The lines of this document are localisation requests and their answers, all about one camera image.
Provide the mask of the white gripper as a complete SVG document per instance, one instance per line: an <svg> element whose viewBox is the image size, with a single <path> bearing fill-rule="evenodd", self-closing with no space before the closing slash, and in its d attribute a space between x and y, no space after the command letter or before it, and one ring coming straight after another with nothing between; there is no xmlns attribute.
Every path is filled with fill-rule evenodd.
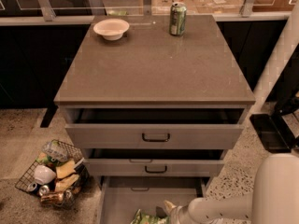
<svg viewBox="0 0 299 224"><path fill-rule="evenodd" d="M187 206L175 206L169 201L164 201L167 214L170 214L171 224L191 224Z"/></svg>

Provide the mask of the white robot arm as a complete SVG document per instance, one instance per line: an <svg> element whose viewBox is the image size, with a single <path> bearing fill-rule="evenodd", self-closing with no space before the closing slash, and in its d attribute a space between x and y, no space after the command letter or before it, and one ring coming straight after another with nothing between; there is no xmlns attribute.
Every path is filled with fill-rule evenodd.
<svg viewBox="0 0 299 224"><path fill-rule="evenodd" d="M252 193L220 201L196 198L169 210L171 224L219 224L223 218L251 224L299 224L299 157L282 153L266 158Z"/></svg>

